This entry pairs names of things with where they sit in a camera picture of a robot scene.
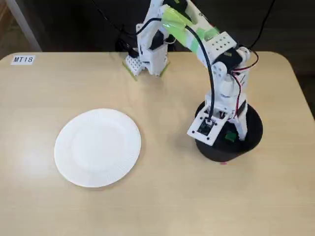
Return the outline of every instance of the white paper plate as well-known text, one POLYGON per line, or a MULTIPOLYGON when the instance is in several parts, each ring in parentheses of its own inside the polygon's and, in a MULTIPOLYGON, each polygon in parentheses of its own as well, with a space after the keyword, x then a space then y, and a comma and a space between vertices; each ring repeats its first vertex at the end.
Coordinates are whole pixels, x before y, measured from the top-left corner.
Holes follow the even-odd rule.
POLYGON ((97 109, 77 116, 62 129, 55 144, 55 162, 68 181, 103 187, 132 169, 140 149, 140 132, 131 118, 97 109))

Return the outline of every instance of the wall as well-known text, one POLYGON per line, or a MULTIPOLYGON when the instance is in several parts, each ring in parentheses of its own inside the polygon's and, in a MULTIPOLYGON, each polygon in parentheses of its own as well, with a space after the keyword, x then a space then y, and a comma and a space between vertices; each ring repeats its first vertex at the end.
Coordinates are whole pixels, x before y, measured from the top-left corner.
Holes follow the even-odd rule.
MULTIPOLYGON (((17 1, 23 5, 44 51, 115 50, 118 34, 100 17, 90 0, 17 1)), ((115 24, 125 24, 127 30, 134 30, 135 24, 143 20, 150 2, 138 0, 136 5, 132 0, 96 1, 115 24)), ((194 2, 220 30, 228 31, 239 42, 248 45, 256 38, 271 0, 194 2)), ((277 0, 255 49, 278 52, 290 60, 297 74, 313 74, 314 9, 313 0, 277 0)))

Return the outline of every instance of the cable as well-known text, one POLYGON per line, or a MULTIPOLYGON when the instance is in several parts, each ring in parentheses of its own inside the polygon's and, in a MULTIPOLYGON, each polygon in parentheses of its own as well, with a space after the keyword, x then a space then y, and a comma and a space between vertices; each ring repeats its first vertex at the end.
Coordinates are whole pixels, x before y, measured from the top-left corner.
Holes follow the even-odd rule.
POLYGON ((138 34, 140 34, 148 25, 149 25, 149 23, 151 23, 152 21, 162 21, 162 18, 151 18, 151 19, 149 19, 144 25, 143 25, 143 27, 139 30, 139 31, 137 31, 137 33, 129 33, 129 35, 138 35, 138 34))
POLYGON ((207 63, 207 67, 208 67, 208 72, 209 72, 209 77, 210 77, 210 84, 211 84, 211 106, 210 106, 210 111, 209 111, 209 117, 208 117, 208 121, 211 121, 211 117, 213 116, 214 113, 214 107, 215 107, 215 86, 214 86, 214 81, 213 81, 213 77, 212 77, 212 70, 211 70, 211 64, 210 64, 210 60, 207 54, 207 51, 205 49, 205 46, 203 45, 200 37, 198 36, 198 34, 193 31, 192 28, 190 28, 189 26, 185 27, 190 33, 193 34, 193 36, 197 39, 201 50, 203 52, 203 55, 205 57, 206 63, 207 63))
POLYGON ((255 52, 255 51, 252 51, 255 55, 256 55, 256 57, 257 57, 257 59, 256 59, 256 61, 253 63, 253 64, 251 64, 250 66, 247 66, 247 67, 244 67, 244 68, 238 68, 238 69, 234 69, 232 72, 240 72, 240 71, 244 71, 244 70, 248 70, 248 69, 250 69, 250 68, 253 68, 257 63, 258 63, 258 61, 259 61, 259 55, 257 54, 257 52, 255 52))
POLYGON ((168 44, 168 45, 171 45, 171 44, 174 44, 176 42, 176 39, 174 39, 174 41, 173 42, 167 42, 166 40, 164 41, 164 43, 166 43, 166 44, 168 44))
POLYGON ((119 33, 122 32, 125 35, 127 35, 128 37, 132 37, 134 38, 135 36, 137 36, 138 34, 140 34, 148 25, 149 23, 151 23, 152 21, 162 21, 161 18, 151 18, 150 20, 148 20, 144 26, 137 32, 137 33, 129 33, 127 31, 125 31, 124 29, 119 29, 113 22, 111 22, 108 17, 104 14, 104 12, 99 8, 99 6, 97 5, 97 3, 94 0, 91 0, 93 5, 96 7, 96 9, 98 10, 98 12, 102 15, 102 17, 108 21, 108 23, 115 29, 117 30, 119 33))
POLYGON ((115 29, 117 30, 119 33, 120 32, 124 32, 126 33, 126 31, 124 31, 123 29, 119 29, 113 22, 110 21, 110 19, 104 14, 104 12, 99 8, 99 6, 97 5, 97 3, 94 0, 91 0, 93 5, 96 7, 96 9, 98 10, 98 12, 102 15, 102 17, 108 21, 108 23, 115 29))
POLYGON ((236 78, 235 74, 230 74, 234 79, 235 79, 235 82, 237 83, 239 89, 240 89, 240 92, 237 96, 237 100, 236 100, 236 107, 235 107, 235 115, 233 118, 235 118, 237 115, 238 115, 238 106, 240 104, 240 97, 241 97, 241 93, 242 93, 242 85, 241 83, 238 81, 238 79, 236 78))
POLYGON ((254 43, 253 43, 251 46, 248 47, 249 49, 251 49, 252 47, 254 47, 255 44, 259 41, 259 39, 260 39, 260 37, 261 37, 261 35, 262 35, 262 32, 263 32, 263 30, 264 30, 264 28, 265 28, 266 21, 268 20, 268 17, 269 17, 269 15, 270 15, 270 13, 271 13, 271 10, 272 10, 272 8, 273 8, 275 2, 276 2, 276 0, 272 0, 271 5, 270 5, 270 7, 269 7, 269 9, 268 9, 267 15, 265 16, 264 20, 262 21, 262 24, 261 24, 261 27, 260 27, 260 32, 259 32, 259 34, 258 34, 258 37, 257 37, 257 39, 254 41, 254 43))

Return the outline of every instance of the black round base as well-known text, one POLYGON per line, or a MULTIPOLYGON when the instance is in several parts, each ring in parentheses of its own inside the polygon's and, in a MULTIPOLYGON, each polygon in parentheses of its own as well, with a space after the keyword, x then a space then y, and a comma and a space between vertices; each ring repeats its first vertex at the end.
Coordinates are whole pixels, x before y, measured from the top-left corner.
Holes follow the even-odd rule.
MULTIPOLYGON (((195 117, 204 106, 205 102, 200 104, 195 117)), ((227 162, 255 148, 262 138, 262 122, 258 113, 250 105, 248 105, 246 118, 248 132, 244 141, 238 139, 238 132, 236 131, 235 125, 227 122, 223 126, 213 146, 209 146, 196 140, 199 151, 210 160, 227 162), (234 136, 236 135, 237 138, 234 141, 231 141, 231 139, 227 138, 230 134, 234 134, 234 136)))

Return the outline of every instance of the green part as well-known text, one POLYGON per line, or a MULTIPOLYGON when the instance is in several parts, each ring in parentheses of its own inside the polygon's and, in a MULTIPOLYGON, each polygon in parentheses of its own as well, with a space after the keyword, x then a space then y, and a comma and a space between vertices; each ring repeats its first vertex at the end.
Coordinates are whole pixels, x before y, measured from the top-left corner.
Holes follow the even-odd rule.
POLYGON ((168 68, 168 66, 170 65, 170 62, 166 65, 166 67, 162 70, 162 72, 160 73, 160 77, 163 76, 164 72, 166 71, 166 69, 168 68))
POLYGON ((192 22, 190 20, 175 9, 169 7, 163 14, 162 23, 165 29, 181 44, 187 45, 185 27, 192 26, 192 22))
MULTIPOLYGON (((198 28, 196 33, 198 34, 199 38, 202 40, 204 37, 205 37, 205 30, 202 29, 202 28, 198 28)), ((190 47, 190 50, 193 52, 193 53, 197 53, 198 51, 198 48, 199 48, 199 43, 198 43, 198 40, 195 38, 191 44, 191 47, 190 47)))
POLYGON ((137 78, 135 77, 135 75, 132 73, 132 71, 128 68, 128 66, 125 64, 125 62, 123 61, 123 66, 124 68, 127 69, 127 71, 129 72, 129 74, 132 76, 132 78, 135 80, 135 81, 138 81, 137 78))
POLYGON ((214 36, 217 36, 220 34, 217 28, 212 28, 211 30, 208 30, 205 32, 204 40, 208 42, 210 39, 212 39, 214 36))
POLYGON ((236 138, 237 138, 237 134, 234 134, 231 131, 228 131, 227 134, 225 135, 225 139, 231 142, 235 142, 236 138))

